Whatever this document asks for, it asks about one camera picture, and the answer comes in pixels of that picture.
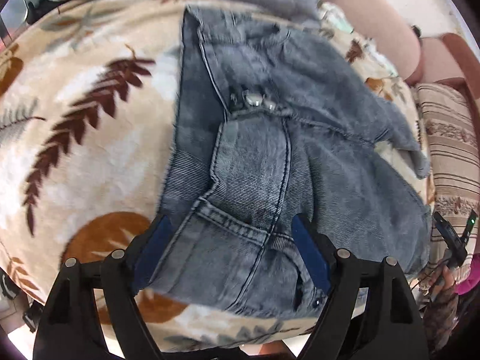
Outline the right forearm patterned sleeve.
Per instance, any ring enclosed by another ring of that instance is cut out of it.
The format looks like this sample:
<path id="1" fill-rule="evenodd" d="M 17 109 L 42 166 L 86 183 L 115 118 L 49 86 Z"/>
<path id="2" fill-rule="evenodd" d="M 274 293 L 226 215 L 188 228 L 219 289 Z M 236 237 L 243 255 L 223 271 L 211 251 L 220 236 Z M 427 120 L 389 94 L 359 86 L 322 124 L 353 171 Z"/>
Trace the right forearm patterned sleeve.
<path id="1" fill-rule="evenodd" d="M 457 285 L 454 283 L 448 289 L 442 289 L 425 308 L 423 325 L 431 357 L 448 343 L 464 312 L 464 303 L 464 297 L 459 295 Z"/>

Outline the person's right hand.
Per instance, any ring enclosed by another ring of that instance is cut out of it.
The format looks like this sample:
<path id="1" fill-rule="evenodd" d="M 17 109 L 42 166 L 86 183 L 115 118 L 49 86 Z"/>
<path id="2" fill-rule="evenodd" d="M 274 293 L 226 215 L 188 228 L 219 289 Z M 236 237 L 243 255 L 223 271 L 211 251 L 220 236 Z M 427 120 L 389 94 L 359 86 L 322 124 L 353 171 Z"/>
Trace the person's right hand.
<path id="1" fill-rule="evenodd" d="M 435 297 L 442 291 L 446 291 L 455 285 L 453 271 L 447 266 L 437 267 L 431 277 L 427 280 L 429 295 Z"/>

